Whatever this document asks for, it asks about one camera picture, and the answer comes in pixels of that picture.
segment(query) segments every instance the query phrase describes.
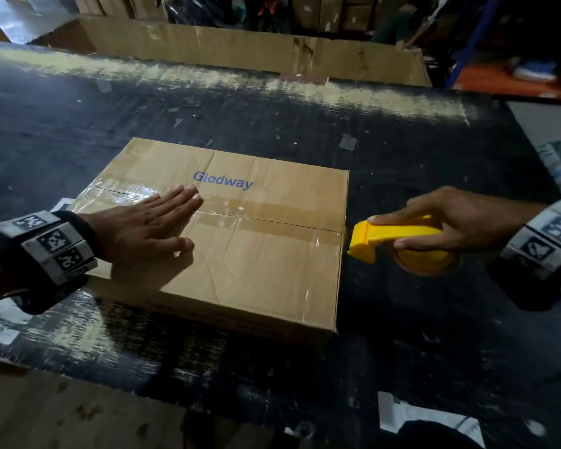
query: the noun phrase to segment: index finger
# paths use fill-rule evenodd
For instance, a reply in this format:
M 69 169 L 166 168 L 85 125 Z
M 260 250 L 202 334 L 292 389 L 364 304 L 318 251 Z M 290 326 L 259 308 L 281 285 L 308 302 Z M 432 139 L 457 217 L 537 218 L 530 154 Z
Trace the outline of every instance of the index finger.
M 436 214 L 437 211 L 433 195 L 423 194 L 408 200 L 405 208 L 388 214 L 374 215 L 368 218 L 368 222 L 372 225 L 402 224 L 428 214 Z

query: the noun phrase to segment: large open cardboard box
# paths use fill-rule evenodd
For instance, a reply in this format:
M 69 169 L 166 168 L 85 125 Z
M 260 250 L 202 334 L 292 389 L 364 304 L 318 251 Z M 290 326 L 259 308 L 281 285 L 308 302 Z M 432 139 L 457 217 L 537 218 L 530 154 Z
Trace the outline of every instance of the large open cardboard box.
M 431 87 L 419 50 L 370 42 L 81 17 L 32 44 L 79 54 Z
M 335 331 L 349 172 L 135 138 L 72 203 L 133 204 L 194 184 L 203 204 L 174 230 L 190 253 L 99 261 L 97 296 L 287 342 Z

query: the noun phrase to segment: orange shelf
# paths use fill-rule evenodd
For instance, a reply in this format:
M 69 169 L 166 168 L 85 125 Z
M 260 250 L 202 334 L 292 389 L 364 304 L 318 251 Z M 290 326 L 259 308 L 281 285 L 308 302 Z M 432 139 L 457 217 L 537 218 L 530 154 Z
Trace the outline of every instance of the orange shelf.
M 511 94 L 524 97 L 561 99 L 556 82 L 526 82 L 512 77 L 508 61 L 471 64 L 461 71 L 453 89 L 477 93 Z

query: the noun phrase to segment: box label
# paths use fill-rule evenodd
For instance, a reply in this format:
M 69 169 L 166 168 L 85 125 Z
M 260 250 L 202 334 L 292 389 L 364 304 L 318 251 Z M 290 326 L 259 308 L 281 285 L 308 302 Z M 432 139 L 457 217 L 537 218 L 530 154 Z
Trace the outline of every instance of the box label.
M 209 182 L 211 184 L 220 184 L 222 186 L 234 186 L 240 187 L 244 191 L 248 190 L 254 185 L 254 181 L 239 180 L 237 178 L 227 178 L 226 175 L 223 176 L 213 176 L 206 172 L 196 172 L 193 175 L 193 179 L 196 181 Z

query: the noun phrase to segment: black tabletop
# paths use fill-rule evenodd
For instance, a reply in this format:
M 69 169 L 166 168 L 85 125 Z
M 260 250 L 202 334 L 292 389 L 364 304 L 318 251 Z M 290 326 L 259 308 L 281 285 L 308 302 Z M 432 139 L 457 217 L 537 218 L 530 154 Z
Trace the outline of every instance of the black tabletop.
M 0 220 L 75 197 L 134 136 L 349 169 L 349 228 L 448 184 L 559 197 L 508 107 L 484 96 L 0 43 Z M 380 391 L 478 418 L 487 447 L 561 447 L 561 302 L 517 309 L 477 257 L 433 279 L 345 257 L 338 335 L 319 353 L 83 292 L 0 319 L 19 332 L 4 361 L 322 440 L 394 442 Z

